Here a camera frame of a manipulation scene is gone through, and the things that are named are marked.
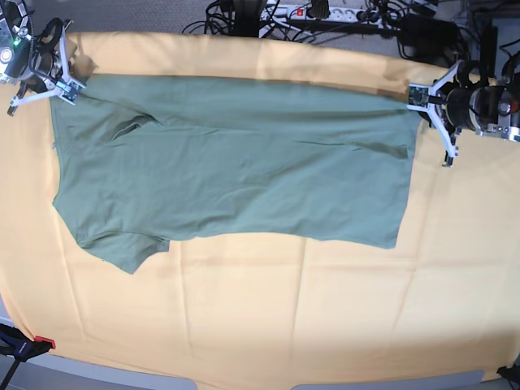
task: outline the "green t-shirt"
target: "green t-shirt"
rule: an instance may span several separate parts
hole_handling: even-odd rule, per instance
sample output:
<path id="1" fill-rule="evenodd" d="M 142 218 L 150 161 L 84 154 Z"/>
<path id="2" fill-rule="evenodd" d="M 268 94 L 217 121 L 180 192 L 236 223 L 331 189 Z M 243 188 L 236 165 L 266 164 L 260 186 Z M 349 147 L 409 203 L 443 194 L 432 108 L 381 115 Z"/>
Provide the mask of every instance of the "green t-shirt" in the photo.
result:
<path id="1" fill-rule="evenodd" d="M 95 76 L 53 99 L 54 206 L 77 243 L 126 272 L 169 240 L 280 232 L 396 244 L 417 114 L 308 84 Z"/>

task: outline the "yellow fabric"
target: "yellow fabric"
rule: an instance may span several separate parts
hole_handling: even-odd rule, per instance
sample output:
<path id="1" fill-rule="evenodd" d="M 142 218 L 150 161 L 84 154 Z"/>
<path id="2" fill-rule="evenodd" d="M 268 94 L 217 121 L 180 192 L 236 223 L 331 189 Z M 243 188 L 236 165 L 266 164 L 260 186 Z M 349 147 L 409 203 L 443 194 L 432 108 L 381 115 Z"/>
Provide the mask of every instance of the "yellow fabric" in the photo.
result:
<path id="1" fill-rule="evenodd" d="M 295 80 L 398 98 L 410 81 L 443 73 L 279 41 L 73 39 L 98 73 Z M 14 92 L 0 89 L 0 107 Z M 393 250 L 238 234 L 172 243 L 128 275 L 81 250 L 51 205 L 59 171 L 48 102 L 2 116 L 0 134 L 0 293 L 16 326 L 55 339 L 60 356 L 200 389 L 289 390 L 492 375 L 520 351 L 518 145 L 465 133 L 446 169 L 438 134 L 421 128 Z"/>

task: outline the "t-shirt sleeve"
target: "t-shirt sleeve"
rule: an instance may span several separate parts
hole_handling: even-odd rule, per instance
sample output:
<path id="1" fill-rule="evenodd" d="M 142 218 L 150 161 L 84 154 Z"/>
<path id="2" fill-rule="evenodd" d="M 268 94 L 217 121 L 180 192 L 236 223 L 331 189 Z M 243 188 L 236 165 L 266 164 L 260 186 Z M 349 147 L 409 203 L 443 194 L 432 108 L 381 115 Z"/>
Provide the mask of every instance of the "t-shirt sleeve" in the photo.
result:
<path id="1" fill-rule="evenodd" d="M 133 274 L 152 254 L 170 249 L 169 240 L 128 232 L 107 232 L 78 241 L 78 244 L 90 254 L 115 264 L 129 274 Z"/>

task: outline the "metal bracket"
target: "metal bracket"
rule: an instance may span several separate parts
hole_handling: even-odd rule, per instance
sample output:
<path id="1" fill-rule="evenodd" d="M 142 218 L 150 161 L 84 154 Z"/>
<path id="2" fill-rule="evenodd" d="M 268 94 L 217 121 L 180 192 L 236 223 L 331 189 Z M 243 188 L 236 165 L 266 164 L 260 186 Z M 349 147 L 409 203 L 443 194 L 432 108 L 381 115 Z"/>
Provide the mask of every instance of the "metal bracket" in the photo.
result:
<path id="1" fill-rule="evenodd" d="M 437 80 L 433 85 L 409 85 L 409 104 L 407 107 L 412 111 L 420 111 L 428 114 L 431 124 L 439 132 L 446 153 L 450 158 L 456 158 L 458 156 L 458 147 L 452 143 L 452 137 L 449 135 L 448 130 L 446 130 L 444 120 L 437 113 L 436 105 L 430 102 L 430 97 L 437 98 L 440 96 L 440 89 L 455 77 L 460 63 L 461 61 L 457 61 L 449 68 L 448 73 Z"/>

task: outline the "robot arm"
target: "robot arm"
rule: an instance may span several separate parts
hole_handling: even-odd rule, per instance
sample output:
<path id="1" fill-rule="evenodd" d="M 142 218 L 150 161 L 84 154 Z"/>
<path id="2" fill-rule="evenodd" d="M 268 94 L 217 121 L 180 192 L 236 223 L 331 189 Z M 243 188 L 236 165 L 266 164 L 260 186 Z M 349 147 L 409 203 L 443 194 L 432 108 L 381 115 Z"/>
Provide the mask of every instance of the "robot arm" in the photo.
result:
<path id="1" fill-rule="evenodd" d="M 470 72 L 479 67 L 473 61 L 457 61 L 432 85 L 409 85 L 408 108 L 426 114 L 439 132 L 446 167 L 458 156 L 455 142 L 463 128 L 481 137 L 520 142 L 519 85 L 511 66 L 496 85 L 489 85 L 485 76 L 477 83 L 470 81 Z"/>
<path id="2" fill-rule="evenodd" d="M 0 83 L 19 83 L 9 115 L 19 106 L 53 96 L 74 104 L 85 88 L 69 72 L 65 37 L 69 25 L 52 19 L 35 36 L 24 0 L 0 0 Z M 26 97 L 28 91 L 33 93 Z"/>

